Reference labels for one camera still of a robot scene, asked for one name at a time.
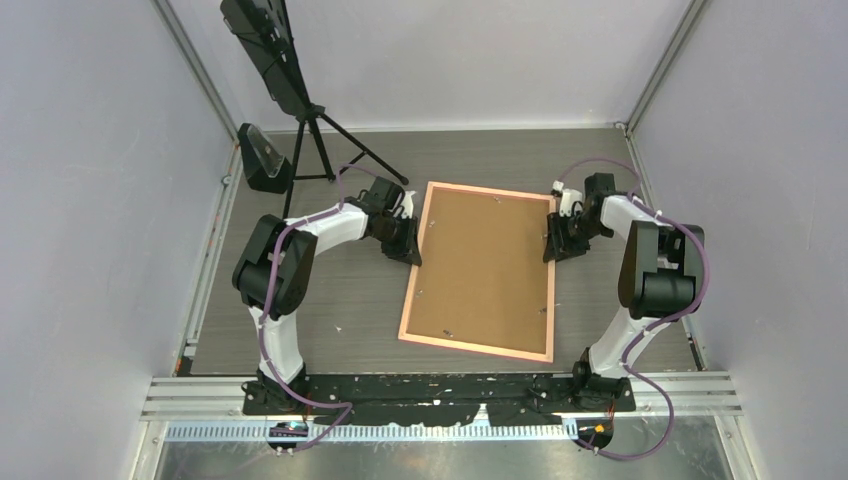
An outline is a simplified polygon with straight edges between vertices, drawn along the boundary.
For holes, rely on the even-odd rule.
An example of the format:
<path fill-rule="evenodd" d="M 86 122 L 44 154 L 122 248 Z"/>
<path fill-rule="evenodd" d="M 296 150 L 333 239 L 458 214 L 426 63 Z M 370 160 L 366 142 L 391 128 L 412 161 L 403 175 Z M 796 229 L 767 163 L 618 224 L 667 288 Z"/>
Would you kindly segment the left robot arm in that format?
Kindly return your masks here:
<path fill-rule="evenodd" d="M 280 412 L 298 412 L 307 398 L 296 380 L 305 373 L 297 334 L 297 311 L 305 299 L 316 257 L 349 242 L 372 238 L 387 258 L 422 265 L 419 219 L 413 191 L 383 177 L 357 196 L 343 197 L 311 215 L 257 222 L 232 276 L 248 307 L 260 348 L 260 381 Z"/>

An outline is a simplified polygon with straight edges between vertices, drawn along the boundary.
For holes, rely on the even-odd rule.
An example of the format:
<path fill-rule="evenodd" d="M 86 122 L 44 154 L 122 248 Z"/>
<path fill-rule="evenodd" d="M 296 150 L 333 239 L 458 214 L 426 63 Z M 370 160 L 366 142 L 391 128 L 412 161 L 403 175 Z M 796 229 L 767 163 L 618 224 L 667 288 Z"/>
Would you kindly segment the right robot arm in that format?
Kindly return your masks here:
<path fill-rule="evenodd" d="M 587 177 L 582 191 L 557 180 L 552 194 L 559 205 L 547 217 L 544 261 L 582 256 L 597 236 L 625 242 L 619 310 L 575 362 L 566 395 L 578 409 L 603 409 L 628 393 L 633 364 L 653 337 L 700 306 L 706 283 L 704 231 L 675 223 L 638 196 L 618 190 L 610 173 Z"/>

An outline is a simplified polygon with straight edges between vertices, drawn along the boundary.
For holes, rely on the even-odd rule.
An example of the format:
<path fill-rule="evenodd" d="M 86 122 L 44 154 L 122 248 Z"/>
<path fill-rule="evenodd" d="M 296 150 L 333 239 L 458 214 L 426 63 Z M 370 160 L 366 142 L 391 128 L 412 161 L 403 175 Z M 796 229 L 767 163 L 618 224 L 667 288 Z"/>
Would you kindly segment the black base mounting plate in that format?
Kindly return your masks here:
<path fill-rule="evenodd" d="M 592 391 L 551 373 L 301 374 L 288 388 L 259 373 L 241 390 L 248 416 L 295 415 L 322 426 L 465 426 L 481 412 L 496 426 L 551 425 L 558 414 L 636 409 L 627 380 Z"/>

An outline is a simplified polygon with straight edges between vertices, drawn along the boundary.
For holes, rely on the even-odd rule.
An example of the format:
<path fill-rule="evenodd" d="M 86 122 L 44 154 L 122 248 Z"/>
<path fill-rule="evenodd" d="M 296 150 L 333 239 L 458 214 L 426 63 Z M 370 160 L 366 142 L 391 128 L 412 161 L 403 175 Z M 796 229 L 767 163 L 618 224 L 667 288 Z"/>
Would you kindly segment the black wedge stand base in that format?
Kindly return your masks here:
<path fill-rule="evenodd" d="M 293 165 L 278 151 L 269 136 L 251 123 L 243 123 L 237 134 L 243 174 L 255 191 L 285 194 L 293 177 Z"/>

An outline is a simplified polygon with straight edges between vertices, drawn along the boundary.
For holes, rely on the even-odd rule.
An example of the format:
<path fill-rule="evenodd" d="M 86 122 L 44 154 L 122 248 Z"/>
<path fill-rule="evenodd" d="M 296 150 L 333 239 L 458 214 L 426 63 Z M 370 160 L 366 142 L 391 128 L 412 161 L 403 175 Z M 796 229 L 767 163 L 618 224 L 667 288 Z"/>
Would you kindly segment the aluminium rail front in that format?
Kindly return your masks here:
<path fill-rule="evenodd" d="M 673 415 L 680 424 L 687 417 L 724 421 L 742 415 L 730 377 L 724 372 L 671 372 L 654 374 L 650 383 L 634 380 L 628 398 L 635 408 L 617 406 L 613 420 L 636 418 L 645 422 Z M 141 418 L 160 425 L 166 441 L 182 442 L 456 442 L 496 440 L 575 440 L 606 419 L 604 413 L 556 412 L 545 423 L 518 419 L 506 423 L 493 415 L 490 403 L 481 403 L 444 426 L 419 421 L 409 426 L 391 420 L 367 426 L 349 421 L 330 427 L 304 414 L 248 416 L 243 413 L 244 377 L 159 378 L 152 381 Z"/>

